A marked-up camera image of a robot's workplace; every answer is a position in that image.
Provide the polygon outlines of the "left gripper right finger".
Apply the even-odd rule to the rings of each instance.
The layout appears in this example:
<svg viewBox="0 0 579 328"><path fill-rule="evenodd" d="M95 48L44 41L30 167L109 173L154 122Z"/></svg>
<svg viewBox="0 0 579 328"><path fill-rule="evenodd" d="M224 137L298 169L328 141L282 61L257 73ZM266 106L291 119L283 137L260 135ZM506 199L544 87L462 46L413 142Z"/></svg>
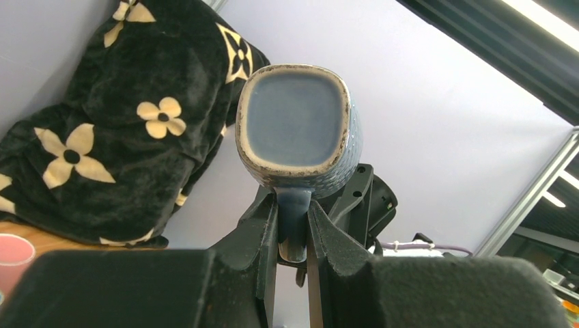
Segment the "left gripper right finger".
<svg viewBox="0 0 579 328"><path fill-rule="evenodd" d="M308 211L312 327L566 327L540 272L519 258L384 257Z"/></svg>

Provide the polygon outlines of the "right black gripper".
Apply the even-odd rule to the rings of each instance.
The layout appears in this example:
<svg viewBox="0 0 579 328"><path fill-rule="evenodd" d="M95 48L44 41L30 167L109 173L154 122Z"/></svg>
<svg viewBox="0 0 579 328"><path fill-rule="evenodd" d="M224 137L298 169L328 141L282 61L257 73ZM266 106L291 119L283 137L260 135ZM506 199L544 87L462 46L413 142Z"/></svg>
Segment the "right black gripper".
<svg viewBox="0 0 579 328"><path fill-rule="evenodd" d="M398 200L381 177L368 163L359 163L342 188L321 199L313 199L309 208L318 209L331 226L349 243L367 254L378 243L378 235L392 222Z"/></svg>

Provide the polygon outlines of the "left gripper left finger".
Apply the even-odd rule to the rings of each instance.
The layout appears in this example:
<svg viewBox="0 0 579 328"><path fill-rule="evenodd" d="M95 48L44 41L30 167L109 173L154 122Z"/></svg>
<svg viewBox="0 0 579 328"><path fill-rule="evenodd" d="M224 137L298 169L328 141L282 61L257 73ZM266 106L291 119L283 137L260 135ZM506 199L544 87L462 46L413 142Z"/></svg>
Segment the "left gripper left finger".
<svg viewBox="0 0 579 328"><path fill-rule="evenodd" d="M208 249L52 251L1 306L2 327L271 327L278 206L255 200Z"/></svg>

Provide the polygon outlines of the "grey-blue small mug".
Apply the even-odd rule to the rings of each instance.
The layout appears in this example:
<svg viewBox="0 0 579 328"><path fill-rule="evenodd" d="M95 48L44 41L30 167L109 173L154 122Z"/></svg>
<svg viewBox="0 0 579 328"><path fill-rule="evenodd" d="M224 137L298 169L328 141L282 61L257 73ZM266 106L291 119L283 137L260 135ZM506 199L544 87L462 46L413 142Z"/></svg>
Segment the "grey-blue small mug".
<svg viewBox="0 0 579 328"><path fill-rule="evenodd" d="M248 172L279 207L279 255L306 258L307 212L353 176L361 124L345 81L309 64L275 64L247 80L236 114L236 146Z"/></svg>

